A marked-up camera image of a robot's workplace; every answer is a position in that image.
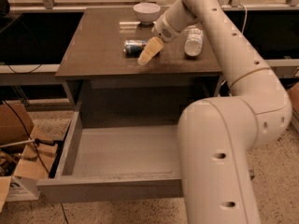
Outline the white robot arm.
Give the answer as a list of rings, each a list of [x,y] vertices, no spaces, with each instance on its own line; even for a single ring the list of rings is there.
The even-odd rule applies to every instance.
[[[261,224],[246,152],[278,138],[292,118],[288,93],[221,9],[220,0],[177,0],[155,23],[138,62],[148,63],[189,25],[202,23],[231,91],[196,101],[178,122],[188,224]]]

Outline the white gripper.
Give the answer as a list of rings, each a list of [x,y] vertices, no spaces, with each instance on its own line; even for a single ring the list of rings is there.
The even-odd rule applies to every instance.
[[[151,31],[155,37],[147,42],[137,59],[141,66],[146,65],[157,55],[163,49],[164,43],[170,43],[179,36],[179,32],[170,26],[164,14],[155,22]]]

